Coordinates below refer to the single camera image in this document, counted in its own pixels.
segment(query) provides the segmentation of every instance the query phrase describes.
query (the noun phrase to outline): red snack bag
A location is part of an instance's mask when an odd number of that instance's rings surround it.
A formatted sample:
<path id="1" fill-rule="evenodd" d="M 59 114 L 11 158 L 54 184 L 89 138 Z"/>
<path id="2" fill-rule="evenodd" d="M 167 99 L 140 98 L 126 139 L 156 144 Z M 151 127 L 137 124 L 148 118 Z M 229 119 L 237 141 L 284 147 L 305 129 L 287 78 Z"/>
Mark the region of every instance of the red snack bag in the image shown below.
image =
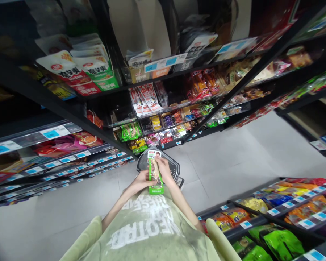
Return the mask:
<path id="1" fill-rule="evenodd" d="M 68 51 L 63 50 L 41 57 L 36 62 L 50 72 L 58 75 L 59 78 L 82 96 L 101 92 L 82 68 L 76 65 Z"/>

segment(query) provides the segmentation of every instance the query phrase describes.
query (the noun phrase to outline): meat snack stick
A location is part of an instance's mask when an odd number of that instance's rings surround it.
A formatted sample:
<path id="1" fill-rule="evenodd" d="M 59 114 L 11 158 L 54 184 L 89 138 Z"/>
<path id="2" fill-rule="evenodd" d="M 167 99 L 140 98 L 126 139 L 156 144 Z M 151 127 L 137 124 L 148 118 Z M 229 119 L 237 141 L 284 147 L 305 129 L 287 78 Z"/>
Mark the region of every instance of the meat snack stick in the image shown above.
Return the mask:
<path id="1" fill-rule="evenodd" d="M 58 75 L 82 96 L 101 92 L 82 68 L 75 63 L 68 51 L 63 50 L 55 54 L 41 57 L 37 59 L 36 62 L 50 72 Z"/>
<path id="2" fill-rule="evenodd" d="M 149 186 L 149 194 L 151 195 L 161 195 L 164 194 L 164 186 L 162 177 L 159 172 L 158 163 L 155 160 L 155 156 L 162 156 L 162 153 L 157 150 L 149 150 L 147 154 L 147 160 L 149 161 L 149 180 L 156 180 L 157 184 L 154 186 Z"/>

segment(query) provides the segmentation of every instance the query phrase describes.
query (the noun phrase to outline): orange snack bag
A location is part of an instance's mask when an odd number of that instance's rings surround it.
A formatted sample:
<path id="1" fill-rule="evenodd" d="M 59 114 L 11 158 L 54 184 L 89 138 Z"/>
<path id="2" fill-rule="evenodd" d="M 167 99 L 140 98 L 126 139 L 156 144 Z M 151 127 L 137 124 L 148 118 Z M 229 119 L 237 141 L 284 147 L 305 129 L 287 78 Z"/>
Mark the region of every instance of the orange snack bag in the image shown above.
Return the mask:
<path id="1" fill-rule="evenodd" d="M 312 190 L 312 189 L 318 187 L 318 185 L 315 185 L 315 184 L 305 184 L 305 183 L 293 183 L 291 185 L 292 185 L 292 187 L 296 187 L 296 188 L 300 188 L 300 189 L 309 189 L 309 190 Z"/>

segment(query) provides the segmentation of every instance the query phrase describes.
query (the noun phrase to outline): spicy strip package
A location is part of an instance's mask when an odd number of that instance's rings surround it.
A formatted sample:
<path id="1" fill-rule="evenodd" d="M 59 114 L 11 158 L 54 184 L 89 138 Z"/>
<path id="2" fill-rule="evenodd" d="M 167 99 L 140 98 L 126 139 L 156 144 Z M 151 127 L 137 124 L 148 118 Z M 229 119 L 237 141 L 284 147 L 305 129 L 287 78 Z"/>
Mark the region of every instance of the spicy strip package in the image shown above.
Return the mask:
<path id="1" fill-rule="evenodd" d="M 161 195 L 164 194 L 164 186 L 162 181 L 162 176 L 159 172 L 158 163 L 155 160 L 155 156 L 162 156 L 162 153 L 158 150 L 149 150 L 147 154 L 147 160 L 149 162 L 149 180 L 156 180 L 157 184 L 154 186 L 149 186 L 149 193 L 151 195 Z"/>

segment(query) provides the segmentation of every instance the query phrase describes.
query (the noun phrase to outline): black shelf pole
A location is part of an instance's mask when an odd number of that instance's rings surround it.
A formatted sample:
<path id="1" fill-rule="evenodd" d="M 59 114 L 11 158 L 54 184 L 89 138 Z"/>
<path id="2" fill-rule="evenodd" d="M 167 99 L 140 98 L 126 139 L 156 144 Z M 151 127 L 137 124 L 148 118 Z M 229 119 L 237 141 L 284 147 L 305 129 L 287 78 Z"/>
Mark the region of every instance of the black shelf pole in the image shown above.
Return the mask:
<path id="1" fill-rule="evenodd" d="M 238 92 L 243 90 L 267 65 L 278 57 L 294 40 L 297 35 L 305 32 L 309 25 L 326 12 L 326 0 L 319 1 L 312 6 L 302 17 L 296 21 L 292 27 L 266 52 L 261 60 L 240 80 L 240 82 L 224 97 L 224 99 L 209 113 L 205 119 L 186 135 L 183 140 L 185 143 L 200 128 L 202 128 L 219 110 L 221 110 Z"/>
<path id="2" fill-rule="evenodd" d="M 78 125 L 83 130 L 99 137 L 122 152 L 127 153 L 134 159 L 138 159 L 130 149 L 116 141 L 113 134 L 107 134 L 105 131 L 88 120 L 84 115 L 75 111 L 70 105 L 58 98 L 38 81 L 31 78 L 18 66 L 8 61 L 2 54 L 0 54 L 0 85 L 14 92 L 20 93 L 34 102 L 46 107 L 55 114 L 63 117 L 64 119 Z"/>

